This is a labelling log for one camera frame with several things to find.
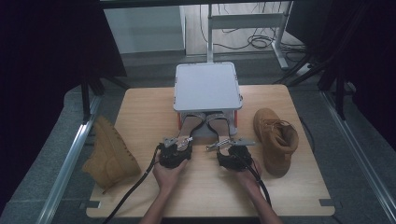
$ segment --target gray floor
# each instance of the gray floor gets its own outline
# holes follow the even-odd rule
[[[205,57],[185,57],[178,53],[123,55],[128,77],[120,77],[132,88],[172,87],[176,66],[180,63],[200,63]],[[282,77],[272,52],[261,54],[216,55],[217,62],[233,62],[240,85],[271,84]],[[297,87],[289,88],[300,118],[306,124],[310,140],[326,186],[335,205],[332,217],[282,217],[285,223],[390,223],[380,202],[368,184],[361,168],[336,126],[317,89],[319,76],[312,77]],[[115,121],[124,90],[103,79],[106,93],[99,114]],[[346,120],[356,134],[365,154],[392,195],[396,193],[396,153],[381,135],[367,122],[350,96],[345,99]],[[4,210],[0,223],[33,223],[37,221],[65,156],[73,143],[82,121],[80,88],[64,97],[64,110],[54,126],[29,173],[21,182]],[[92,152],[94,136],[87,138],[78,158],[64,196],[52,223],[101,223],[102,219],[85,215],[84,204],[89,200],[93,180],[81,171],[81,166]],[[116,218],[113,223],[136,223],[135,218]],[[200,218],[166,219],[164,223],[257,223],[256,218]]]

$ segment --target metal frame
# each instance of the metal frame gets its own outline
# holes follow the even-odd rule
[[[212,15],[212,5],[208,5],[207,20],[207,62],[213,63],[213,35],[216,29],[237,29],[237,28],[269,28],[278,27],[275,42],[272,47],[282,70],[289,69],[285,56],[280,50],[280,42],[288,22],[292,2],[288,2],[283,13],[270,14],[249,14],[249,15]]]
[[[338,116],[337,111],[333,107],[334,102],[332,100],[332,97],[329,96],[329,93],[325,91],[322,91],[321,94],[323,99],[325,100],[326,106],[328,107],[332,115],[332,118],[335,121],[335,124],[341,131],[341,134],[344,136],[350,148],[350,151],[352,152],[352,155],[355,157],[356,162],[361,168],[361,171],[363,172],[371,188],[373,189],[373,192],[375,193],[377,199],[379,200],[379,203],[381,204],[382,208],[387,214],[390,223],[395,224],[396,223],[395,200],[393,199],[391,193],[389,192],[388,188],[385,186],[382,179],[376,173],[375,168],[368,160],[358,140],[355,138],[352,131],[349,129],[347,122]]]
[[[76,134],[75,140],[67,153],[64,164],[52,186],[49,193],[49,197],[44,204],[43,209],[37,219],[38,223],[51,223],[53,216],[58,208],[58,205],[64,195],[64,190],[66,189],[67,183],[69,182],[70,176],[73,173],[74,167],[81,152],[84,142],[87,139],[88,133],[90,132],[91,126],[96,117],[96,113],[100,102],[102,101],[102,96],[95,96],[91,103],[91,115],[86,123],[80,125],[78,133]]]

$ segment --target shoelace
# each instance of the shoelace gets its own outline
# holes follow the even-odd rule
[[[283,126],[291,125],[288,121],[282,119],[261,119],[260,125],[262,125],[263,123],[264,125],[271,126],[271,132],[274,131],[274,128],[281,128]]]

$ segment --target human hand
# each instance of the human hand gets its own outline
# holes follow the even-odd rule
[[[251,164],[251,167],[253,168],[253,170],[255,170],[257,172],[258,175],[262,175],[262,168],[256,159],[253,159],[253,163]],[[240,172],[237,172],[234,170],[229,170],[229,171],[235,175],[236,180],[239,182],[239,184],[241,184],[241,186],[245,190],[247,190],[247,191],[250,191],[253,189],[260,190],[260,185],[257,183],[256,178],[249,171],[249,169],[246,169],[246,170],[240,171]]]
[[[172,189],[174,189],[177,184],[181,171],[188,163],[188,160],[184,160],[178,167],[174,169],[169,169],[160,165],[159,160],[160,155],[157,155],[155,159],[156,163],[154,164],[154,169],[152,173],[157,180],[160,190],[172,191]]]

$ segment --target aluminum rail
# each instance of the aluminum rail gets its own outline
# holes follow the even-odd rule
[[[87,139],[88,133],[90,132],[91,126],[95,120],[97,109],[101,101],[102,96],[93,97],[91,102],[91,117],[86,124],[80,125],[73,144],[67,153],[66,159],[64,160],[64,164],[62,165],[58,177],[52,186],[49,197],[46,200],[46,203],[44,204],[44,207],[37,219],[37,224],[51,223],[58,205],[64,195],[64,190],[66,189],[70,176],[73,173],[79,153],[84,146],[84,142]]]
[[[385,213],[387,214],[390,223],[396,224],[396,202],[393,199],[391,193],[389,192],[388,188],[385,186],[379,175],[376,173],[373,165],[367,159],[363,149],[361,148],[361,145],[353,135],[353,132],[349,129],[347,122],[340,119],[340,117],[338,116],[336,110],[333,107],[334,103],[331,96],[329,96],[329,93],[322,91],[321,94],[326,102],[330,113],[332,114],[332,118],[334,119],[342,135],[346,139],[346,142],[348,143],[348,146],[353,156],[355,157],[355,160],[357,161],[367,181],[372,187],[373,192],[379,200],[382,208],[385,210]]]

